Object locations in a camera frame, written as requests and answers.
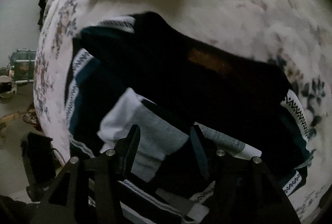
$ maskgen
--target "floor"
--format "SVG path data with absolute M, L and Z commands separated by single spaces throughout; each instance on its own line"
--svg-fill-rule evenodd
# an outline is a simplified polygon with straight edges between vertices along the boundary
M 39 6 L 37 0 L 0 0 L 0 67 L 9 63 L 8 56 L 16 49 L 37 49 L 39 39 Z M 33 102 L 32 85 L 19 87 L 18 93 L 0 103 L 0 117 L 25 111 Z M 16 195 L 28 185 L 21 158 L 21 140 L 34 129 L 21 119 L 6 130 L 7 140 L 0 149 L 0 194 Z

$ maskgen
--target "patterned border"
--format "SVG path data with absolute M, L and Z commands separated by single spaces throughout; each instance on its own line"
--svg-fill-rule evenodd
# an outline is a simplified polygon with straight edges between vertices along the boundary
M 203 203 L 213 195 L 214 190 L 215 190 L 215 181 L 213 181 L 203 192 L 194 194 L 190 198 L 190 200 Z
M 307 121 L 304 116 L 303 107 L 292 90 L 288 90 L 287 96 L 280 103 L 281 106 L 288 109 L 288 111 L 293 115 L 297 125 L 301 130 L 301 134 L 306 142 L 308 142 L 308 126 Z
M 76 76 L 77 74 L 93 59 L 94 57 L 88 53 L 86 49 L 80 49 L 76 56 L 73 59 L 72 68 L 73 68 L 73 79 L 69 85 L 68 90 L 68 98 L 67 103 L 65 106 L 65 116 L 66 116 L 66 126 L 67 129 L 70 127 L 70 121 L 73 116 L 73 113 L 75 111 L 75 100 L 78 96 L 79 89 L 76 84 Z M 94 158 L 94 154 L 84 143 L 81 143 L 74 139 L 74 136 L 72 133 L 70 133 L 69 136 L 70 143 L 80 148 L 85 154 L 87 154 L 89 157 Z
M 108 27 L 113 29 L 118 29 L 124 32 L 133 34 L 135 18 L 132 16 L 120 16 L 107 20 L 103 20 L 97 24 L 99 27 Z
M 283 187 L 283 191 L 287 196 L 289 196 L 293 190 L 298 186 L 298 184 L 301 182 L 302 177 L 298 171 L 296 171 L 295 175 L 292 179 L 289 180 L 289 182 Z
M 124 186 L 126 186 L 127 188 L 129 188 L 131 191 L 135 192 L 137 195 L 141 196 L 142 198 L 144 198 L 145 200 L 149 201 L 150 203 L 152 203 L 153 205 L 155 205 L 156 207 L 158 207 L 161 210 L 164 211 L 168 211 L 174 215 L 178 215 L 181 217 L 182 223 L 192 223 L 192 224 L 196 224 L 198 223 L 197 221 L 186 221 L 184 219 L 183 214 L 181 214 L 181 212 L 179 212 L 178 210 L 176 210 L 175 208 L 173 208 L 172 206 L 165 204 L 165 203 L 161 203 L 160 201 L 158 201 L 157 199 L 155 199 L 154 197 L 152 197 L 151 195 L 145 193 L 143 190 L 141 190 L 140 188 L 138 188 L 137 186 L 135 186 L 132 182 L 128 181 L 128 180 L 124 180 L 122 181 L 118 181 L 119 183 L 123 184 Z

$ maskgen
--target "floral comforter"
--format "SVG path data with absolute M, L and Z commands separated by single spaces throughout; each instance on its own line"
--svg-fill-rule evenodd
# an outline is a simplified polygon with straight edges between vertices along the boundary
M 289 199 L 301 221 L 310 222 L 332 184 L 328 0 L 49 0 L 35 64 L 34 102 L 53 146 L 69 159 L 64 88 L 72 36 L 96 21 L 148 10 L 183 34 L 283 69 L 303 106 L 311 152 L 307 183 Z

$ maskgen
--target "white fabric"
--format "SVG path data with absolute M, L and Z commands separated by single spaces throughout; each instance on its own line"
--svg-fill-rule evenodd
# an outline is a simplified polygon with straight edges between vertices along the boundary
M 187 214 L 188 217 L 196 220 L 197 222 L 201 222 L 203 218 L 209 213 L 209 208 L 203 206 L 199 203 L 196 203 Z
M 139 125 L 141 139 L 132 173 L 149 182 L 165 157 L 179 150 L 189 136 L 151 112 L 140 102 L 140 96 L 128 88 L 100 123 L 98 136 L 108 144 L 103 146 L 101 153 L 114 148 L 119 139 L 127 136 L 133 124 Z
M 91 61 L 93 56 L 86 49 L 81 49 L 73 59 L 73 79 L 68 88 L 68 99 L 65 105 L 66 110 L 66 126 L 69 128 L 70 120 L 75 110 L 75 100 L 78 95 L 78 86 L 76 84 L 77 74 Z
M 9 82 L 12 82 L 12 81 L 13 81 L 13 79 L 10 78 L 10 77 L 7 77 L 5 75 L 0 76 L 0 83 L 9 83 Z
M 217 130 L 208 128 L 203 124 L 196 124 L 198 124 L 201 128 L 204 137 L 212 140 L 216 144 L 218 149 L 225 150 L 227 153 L 231 154 L 235 158 L 250 160 L 254 156 L 262 155 L 262 151 L 250 146 L 249 144 L 245 144 L 238 139 L 234 139 Z
M 142 217 L 139 213 L 120 202 L 123 216 L 134 224 L 155 224 L 151 220 Z
M 131 16 L 120 16 L 98 22 L 96 26 L 108 27 L 122 30 L 128 33 L 134 33 L 135 19 Z
M 213 181 L 203 192 L 195 193 L 190 198 L 190 200 L 203 203 L 213 195 L 214 189 L 215 189 L 215 181 Z
M 290 179 L 289 182 L 283 187 L 283 191 L 286 193 L 287 196 L 289 196 L 292 193 L 292 191 L 298 186 L 301 180 L 302 177 L 300 173 L 296 171 L 292 179 Z
M 292 90 L 288 90 L 286 98 L 281 101 L 280 105 L 286 108 L 293 116 L 298 128 L 301 131 L 302 138 L 305 142 L 308 142 L 307 135 L 307 120 L 300 100 Z
M 178 216 L 182 217 L 182 214 L 178 210 L 176 210 L 175 208 L 173 208 L 172 206 L 170 206 L 168 204 L 160 202 L 156 198 L 154 198 L 151 195 L 149 195 L 148 193 L 144 192 L 142 189 L 139 189 L 136 185 L 134 185 L 132 182 L 128 181 L 127 179 L 124 180 L 124 181 L 118 181 L 118 182 L 120 184 L 123 184 L 124 186 L 126 186 L 131 191 L 135 192 L 137 195 L 141 196 L 145 200 L 149 201 L 153 205 L 157 206 L 159 209 L 168 211 L 172 214 L 175 214 L 175 215 L 178 215 Z

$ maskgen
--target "black fabric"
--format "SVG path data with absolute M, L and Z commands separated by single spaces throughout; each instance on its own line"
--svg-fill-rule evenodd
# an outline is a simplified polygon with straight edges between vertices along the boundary
M 28 134 L 28 142 L 23 149 L 22 158 L 30 185 L 48 182 L 56 176 L 51 141 L 52 139 L 48 137 L 34 133 Z
M 189 135 L 193 123 L 198 122 L 261 150 L 262 159 L 278 180 L 304 162 L 292 140 L 299 132 L 297 124 L 280 106 L 291 86 L 278 67 L 186 37 L 157 14 L 133 17 L 134 33 L 94 26 L 73 39 L 73 58 L 81 48 L 94 56 L 75 77 L 79 95 L 69 129 L 75 141 L 98 156 L 104 143 L 97 136 L 100 122 L 130 87 L 154 102 L 143 100 L 145 107 L 183 133 Z M 73 78 L 70 68 L 65 102 Z M 90 157 L 73 143 L 70 150 L 82 159 Z M 305 183 L 306 167 L 300 174 Z M 212 182 L 200 174 L 190 140 L 166 157 L 150 182 L 134 174 L 128 180 L 159 201 L 158 188 L 189 198 Z M 132 199 L 131 195 L 120 200 L 142 216 L 148 215 L 151 205 L 141 201 L 140 195 Z M 165 216 L 165 220 L 176 223 L 178 219 L 173 217 Z
M 158 14 L 133 17 L 134 34 L 88 27 L 80 44 L 125 87 L 180 120 L 202 123 L 266 152 L 263 159 L 280 177 L 304 161 L 278 120 L 280 102 L 291 88 L 278 67 L 186 37 Z M 284 165 L 280 158 L 292 161 Z
M 38 3 L 38 5 L 40 7 L 39 20 L 37 23 L 39 25 L 39 31 L 41 31 L 42 27 L 43 27 L 44 12 L 45 12 L 47 1 L 48 0 L 39 0 L 39 3 Z
M 33 218 L 37 204 L 26 204 L 0 195 L 0 220 L 2 224 L 28 224 Z
M 120 201 L 138 212 L 141 216 L 158 224 L 181 224 L 180 216 L 153 205 L 147 199 L 143 198 L 144 194 L 142 192 L 140 194 L 135 193 L 121 183 L 117 183 L 117 191 Z
M 12 89 L 12 84 L 10 82 L 7 83 L 0 83 L 0 94 L 5 93 L 5 92 L 9 92 Z

